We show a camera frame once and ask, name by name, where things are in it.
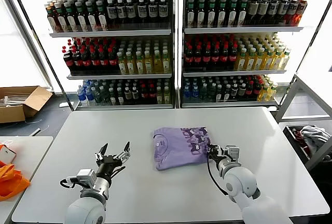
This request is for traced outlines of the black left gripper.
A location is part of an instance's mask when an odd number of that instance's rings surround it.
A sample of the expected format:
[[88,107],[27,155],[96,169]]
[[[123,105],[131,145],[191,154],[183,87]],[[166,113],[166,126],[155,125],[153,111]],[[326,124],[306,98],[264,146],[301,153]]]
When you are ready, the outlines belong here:
[[126,167],[123,164],[130,158],[130,142],[127,142],[124,150],[118,155],[105,155],[108,143],[102,146],[99,152],[95,153],[98,165],[97,178],[112,180],[118,173]]

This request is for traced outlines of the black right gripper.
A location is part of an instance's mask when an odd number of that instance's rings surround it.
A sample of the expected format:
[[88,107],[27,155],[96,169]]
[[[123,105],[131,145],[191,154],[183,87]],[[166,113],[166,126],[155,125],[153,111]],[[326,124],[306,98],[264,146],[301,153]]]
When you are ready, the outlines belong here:
[[219,145],[208,144],[208,160],[212,159],[216,164],[219,164],[225,157],[224,150]]

